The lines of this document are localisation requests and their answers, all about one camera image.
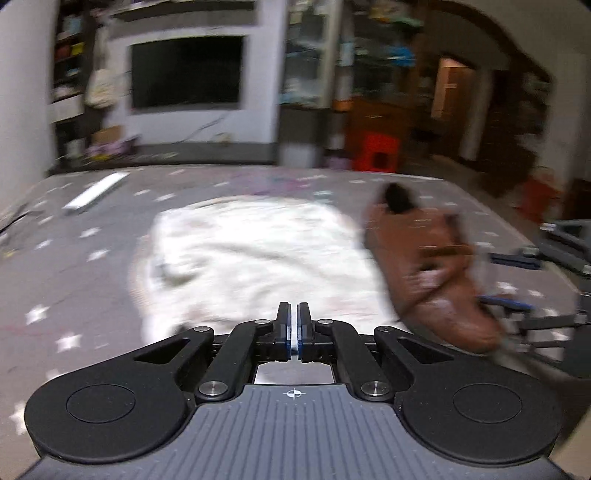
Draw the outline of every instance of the white cloth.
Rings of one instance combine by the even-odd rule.
[[[359,333],[397,317],[361,232],[337,209],[295,199],[229,197],[159,214],[140,268],[146,343],[179,326],[229,333],[274,319],[282,301]]]

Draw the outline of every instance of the black television screen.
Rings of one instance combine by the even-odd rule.
[[[190,37],[133,45],[133,108],[238,103],[242,40]]]

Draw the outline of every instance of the brown leather shoe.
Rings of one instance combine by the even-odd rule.
[[[503,330],[477,300],[467,271],[473,251],[457,215],[419,209],[404,188],[391,184],[369,209],[365,246],[385,277],[394,309],[415,333],[474,353],[499,346]]]

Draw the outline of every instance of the star-patterned tablecloth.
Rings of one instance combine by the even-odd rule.
[[[130,168],[115,191],[80,215],[62,207],[110,172],[54,176],[23,197],[36,211],[14,228],[0,257],[0,478],[11,480],[37,458],[26,435],[27,398],[44,382],[142,346],[142,318],[128,291],[138,240],[167,209],[233,195],[296,197],[336,206],[355,222],[388,181],[419,203],[462,213],[479,252],[528,243],[457,186],[439,179],[279,167]],[[515,293],[540,314],[572,313],[577,290],[553,268],[539,272],[476,262],[485,288]]]

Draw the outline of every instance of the gray ribbed panel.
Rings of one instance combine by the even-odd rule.
[[[547,459],[505,469],[438,457],[403,428],[392,408],[357,400],[343,385],[247,385],[200,407],[187,428],[151,455],[116,465],[44,459],[23,480],[558,480]]]

